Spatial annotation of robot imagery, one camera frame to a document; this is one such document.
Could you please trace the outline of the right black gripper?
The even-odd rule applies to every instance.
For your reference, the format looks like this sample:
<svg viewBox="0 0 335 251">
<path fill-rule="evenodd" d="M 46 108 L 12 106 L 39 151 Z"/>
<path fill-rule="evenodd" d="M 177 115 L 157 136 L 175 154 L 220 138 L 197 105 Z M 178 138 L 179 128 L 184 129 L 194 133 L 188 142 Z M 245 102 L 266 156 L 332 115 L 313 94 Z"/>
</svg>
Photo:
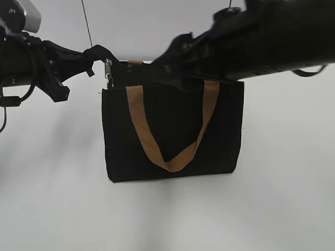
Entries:
<svg viewBox="0 0 335 251">
<path fill-rule="evenodd" d="M 222 9 L 193 43 L 188 75 L 213 81 L 292 71 L 324 70 L 334 63 L 334 1 L 246 1 Z"/>
</svg>

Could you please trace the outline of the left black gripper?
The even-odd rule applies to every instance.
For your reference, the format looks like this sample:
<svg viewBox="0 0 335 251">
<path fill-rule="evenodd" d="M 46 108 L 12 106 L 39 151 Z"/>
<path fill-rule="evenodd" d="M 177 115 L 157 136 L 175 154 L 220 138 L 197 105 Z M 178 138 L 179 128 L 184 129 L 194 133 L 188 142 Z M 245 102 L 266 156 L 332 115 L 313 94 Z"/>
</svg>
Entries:
<svg viewBox="0 0 335 251">
<path fill-rule="evenodd" d="M 91 61 L 83 52 L 30 36 L 24 24 L 17 2 L 1 2 L 1 78 L 32 76 L 53 102 L 67 101 L 70 89 L 63 82 L 84 72 L 92 76 Z"/>
</svg>

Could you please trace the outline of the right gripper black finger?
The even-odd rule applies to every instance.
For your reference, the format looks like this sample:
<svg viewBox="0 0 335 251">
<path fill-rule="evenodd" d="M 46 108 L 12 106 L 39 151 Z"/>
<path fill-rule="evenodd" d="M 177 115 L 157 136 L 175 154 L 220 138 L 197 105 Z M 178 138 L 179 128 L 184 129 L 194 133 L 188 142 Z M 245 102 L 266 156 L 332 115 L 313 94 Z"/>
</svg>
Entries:
<svg viewBox="0 0 335 251">
<path fill-rule="evenodd" d="M 198 76 L 205 62 L 207 33 L 197 37 L 186 33 L 174 38 L 167 50 L 149 66 L 149 80 L 181 92 L 198 92 L 203 80 Z"/>
</svg>

